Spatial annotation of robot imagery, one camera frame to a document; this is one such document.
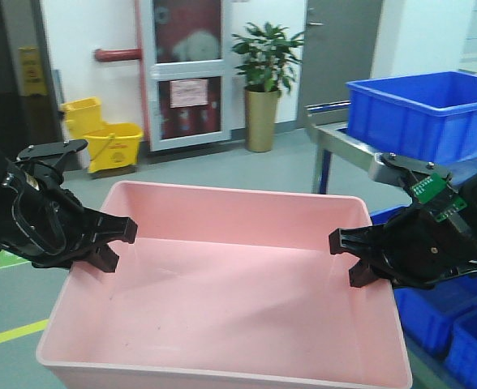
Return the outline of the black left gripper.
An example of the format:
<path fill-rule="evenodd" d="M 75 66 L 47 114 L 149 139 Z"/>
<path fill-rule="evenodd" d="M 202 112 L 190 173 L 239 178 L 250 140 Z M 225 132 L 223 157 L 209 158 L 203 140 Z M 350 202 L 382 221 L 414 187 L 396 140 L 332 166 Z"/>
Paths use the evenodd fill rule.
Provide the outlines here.
<path fill-rule="evenodd" d="M 0 193 L 6 196 L 11 227 L 2 231 L 0 243 L 37 268 L 69 268 L 73 262 L 85 262 L 115 272 L 119 256 L 106 243 L 133 244 L 137 223 L 85 208 L 62 184 L 58 165 L 3 159 Z"/>

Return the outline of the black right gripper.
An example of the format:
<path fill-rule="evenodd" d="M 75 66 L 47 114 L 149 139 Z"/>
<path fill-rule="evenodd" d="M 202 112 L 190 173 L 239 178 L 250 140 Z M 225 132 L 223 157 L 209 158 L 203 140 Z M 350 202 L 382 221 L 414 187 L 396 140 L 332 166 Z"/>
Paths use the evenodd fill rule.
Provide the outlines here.
<path fill-rule="evenodd" d="M 477 205 L 470 204 L 440 222 L 424 208 L 400 206 L 384 218 L 389 239 L 383 253 L 391 275 L 379 263 L 360 259 L 349 269 L 350 287 L 378 280 L 395 288 L 431 289 L 462 276 L 477 276 Z M 371 254 L 380 248 L 383 225 L 335 229 L 329 234 L 330 254 Z"/>

